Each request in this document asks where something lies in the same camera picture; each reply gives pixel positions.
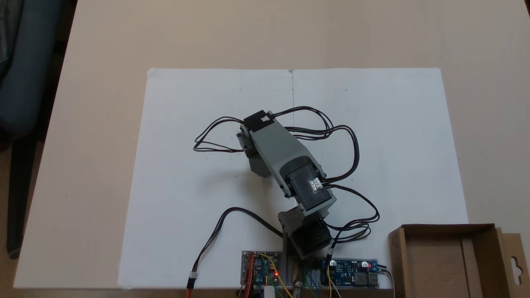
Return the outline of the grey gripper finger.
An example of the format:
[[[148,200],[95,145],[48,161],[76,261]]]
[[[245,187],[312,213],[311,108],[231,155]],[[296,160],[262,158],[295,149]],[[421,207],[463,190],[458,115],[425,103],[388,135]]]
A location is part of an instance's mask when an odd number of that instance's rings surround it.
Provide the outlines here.
[[[253,173],[262,178],[271,177],[270,162],[267,159],[264,159],[260,154],[254,154],[248,160]]]

